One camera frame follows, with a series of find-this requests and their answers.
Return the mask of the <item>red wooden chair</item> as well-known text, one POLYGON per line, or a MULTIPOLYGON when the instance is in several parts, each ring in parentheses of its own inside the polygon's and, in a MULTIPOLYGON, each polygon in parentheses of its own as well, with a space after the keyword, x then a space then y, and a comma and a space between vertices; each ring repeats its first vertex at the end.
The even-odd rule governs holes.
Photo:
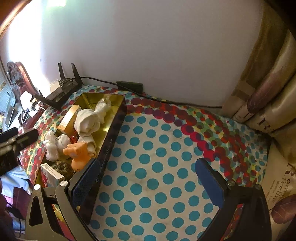
POLYGON ((30 93, 32 96, 39 94, 21 62, 9 61, 6 65, 8 68, 9 83, 17 99, 20 99, 20 96, 25 91, 30 93))

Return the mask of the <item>dark dried bundle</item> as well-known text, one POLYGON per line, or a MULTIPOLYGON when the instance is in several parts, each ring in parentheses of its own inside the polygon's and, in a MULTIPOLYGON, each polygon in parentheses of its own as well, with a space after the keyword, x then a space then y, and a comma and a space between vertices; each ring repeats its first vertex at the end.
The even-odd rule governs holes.
POLYGON ((66 181, 69 181, 74 175, 74 171, 71 166, 64 161, 56 161, 52 165, 52 168, 63 175, 66 181))

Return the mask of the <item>clear plastic bag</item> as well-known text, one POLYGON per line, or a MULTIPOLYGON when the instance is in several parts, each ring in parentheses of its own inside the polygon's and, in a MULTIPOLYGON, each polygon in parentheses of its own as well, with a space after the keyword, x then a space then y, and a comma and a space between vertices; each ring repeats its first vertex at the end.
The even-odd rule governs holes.
POLYGON ((95 107, 95 113, 100 117, 104 118, 107 112, 111 109, 111 100, 109 96, 102 98, 95 107))

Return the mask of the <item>red candy wrapper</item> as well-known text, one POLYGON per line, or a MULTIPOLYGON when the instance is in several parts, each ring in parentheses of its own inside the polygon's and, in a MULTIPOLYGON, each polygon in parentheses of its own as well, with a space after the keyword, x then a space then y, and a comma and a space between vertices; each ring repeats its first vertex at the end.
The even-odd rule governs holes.
POLYGON ((77 136, 71 136, 70 137, 70 143, 75 144, 75 143, 78 142, 78 139, 79 139, 79 137, 77 137, 77 136))

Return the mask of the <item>black wifi router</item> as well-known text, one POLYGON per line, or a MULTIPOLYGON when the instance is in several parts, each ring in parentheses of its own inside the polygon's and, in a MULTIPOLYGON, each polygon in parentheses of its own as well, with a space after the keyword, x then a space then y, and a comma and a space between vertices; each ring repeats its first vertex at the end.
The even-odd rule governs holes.
POLYGON ((58 63, 60 80, 58 81, 59 87, 55 89, 48 97, 43 97, 41 94, 35 93, 34 98, 42 103, 52 107, 53 109, 60 110, 63 104, 69 99, 71 94, 79 90, 83 84, 81 77, 76 69, 74 63, 71 63, 74 77, 66 78, 64 75, 61 62, 58 63))

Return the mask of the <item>white small box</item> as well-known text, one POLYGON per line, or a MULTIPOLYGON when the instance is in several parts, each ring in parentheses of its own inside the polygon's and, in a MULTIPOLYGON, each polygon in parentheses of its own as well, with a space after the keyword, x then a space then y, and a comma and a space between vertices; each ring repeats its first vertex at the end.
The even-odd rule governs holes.
POLYGON ((44 187, 57 187, 65 177, 47 163, 41 164, 41 177, 44 187))

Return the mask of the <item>gold metal tin box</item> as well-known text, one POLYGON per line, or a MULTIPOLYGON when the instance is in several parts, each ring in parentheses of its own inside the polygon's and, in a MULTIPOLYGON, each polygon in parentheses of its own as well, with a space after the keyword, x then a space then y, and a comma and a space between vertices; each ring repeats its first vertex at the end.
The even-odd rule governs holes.
POLYGON ((111 110, 105 116, 105 123, 93 134, 97 145, 97 156, 90 160, 83 170, 70 179, 68 196, 73 208, 79 207, 78 215, 88 225, 95 205, 102 176, 114 147, 116 138, 127 113, 125 97, 119 94, 86 92, 75 99, 74 104, 82 109, 94 109, 97 102, 109 96, 111 110))

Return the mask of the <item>large white sock ball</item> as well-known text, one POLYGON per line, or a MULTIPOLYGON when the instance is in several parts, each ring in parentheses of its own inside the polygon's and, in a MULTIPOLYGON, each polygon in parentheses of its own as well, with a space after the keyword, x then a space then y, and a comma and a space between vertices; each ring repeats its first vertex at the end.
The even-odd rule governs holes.
POLYGON ((104 115, 92 109, 83 109, 77 113, 74 129, 80 137, 88 137, 100 129, 104 115))

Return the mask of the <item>polka dot bed sheet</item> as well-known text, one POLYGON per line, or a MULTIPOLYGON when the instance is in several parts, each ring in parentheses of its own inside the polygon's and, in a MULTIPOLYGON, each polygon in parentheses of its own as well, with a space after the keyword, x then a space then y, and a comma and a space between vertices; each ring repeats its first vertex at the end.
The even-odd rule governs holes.
POLYGON ((239 185, 262 182, 264 135, 203 109, 124 96, 89 223, 99 240, 197 240, 218 210, 195 173, 198 158, 239 185))

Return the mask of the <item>small white sock ball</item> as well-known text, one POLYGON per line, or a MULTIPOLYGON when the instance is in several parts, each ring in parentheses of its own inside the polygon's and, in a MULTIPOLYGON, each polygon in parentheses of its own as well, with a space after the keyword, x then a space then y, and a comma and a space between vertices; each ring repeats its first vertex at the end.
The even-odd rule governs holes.
POLYGON ((65 134, 61 134, 56 138, 56 145, 60 154, 63 154, 63 150, 67 148, 69 144, 71 144, 70 138, 65 134))

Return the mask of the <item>black power adapter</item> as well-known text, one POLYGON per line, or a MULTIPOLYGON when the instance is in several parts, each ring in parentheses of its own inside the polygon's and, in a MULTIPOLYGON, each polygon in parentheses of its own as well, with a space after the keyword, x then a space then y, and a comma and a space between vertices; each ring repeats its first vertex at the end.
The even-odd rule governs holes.
POLYGON ((116 85, 119 90, 122 91, 131 91, 137 93, 143 93, 143 84, 137 82, 130 82, 130 81, 117 81, 116 85))

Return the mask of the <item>beige printed pillow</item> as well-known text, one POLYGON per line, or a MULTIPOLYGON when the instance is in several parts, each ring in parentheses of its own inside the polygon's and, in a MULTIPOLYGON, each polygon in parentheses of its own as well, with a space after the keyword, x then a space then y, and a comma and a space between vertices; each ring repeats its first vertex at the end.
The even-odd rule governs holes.
POLYGON ((271 239, 295 240, 295 38, 291 32, 270 72, 233 118, 271 137, 261 184, 271 239))

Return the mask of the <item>striped beige pillow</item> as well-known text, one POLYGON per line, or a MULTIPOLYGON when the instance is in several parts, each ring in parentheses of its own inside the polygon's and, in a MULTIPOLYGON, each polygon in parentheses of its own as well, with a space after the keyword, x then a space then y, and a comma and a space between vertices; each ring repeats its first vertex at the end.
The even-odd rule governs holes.
POLYGON ((258 39, 236 87, 222 106, 220 115, 232 118, 247 103, 273 67, 287 34, 287 26, 278 13, 267 3, 258 39))

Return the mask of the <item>white charger plug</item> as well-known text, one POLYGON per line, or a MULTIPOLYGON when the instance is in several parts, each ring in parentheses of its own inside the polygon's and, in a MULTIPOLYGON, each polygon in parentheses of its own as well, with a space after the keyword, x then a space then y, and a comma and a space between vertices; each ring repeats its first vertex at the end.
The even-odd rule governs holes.
POLYGON ((30 94, 27 91, 24 91, 20 95, 20 102, 21 102, 22 108, 26 110, 26 109, 30 109, 34 104, 36 104, 37 100, 33 97, 32 94, 30 94))

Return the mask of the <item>orange toy figure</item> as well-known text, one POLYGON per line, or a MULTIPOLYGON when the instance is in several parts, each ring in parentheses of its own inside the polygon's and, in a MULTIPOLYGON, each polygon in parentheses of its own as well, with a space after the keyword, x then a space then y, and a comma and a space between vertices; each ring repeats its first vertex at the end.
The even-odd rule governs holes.
POLYGON ((81 171, 91 159, 86 142, 68 144, 63 154, 72 158, 71 167, 75 172, 81 171))

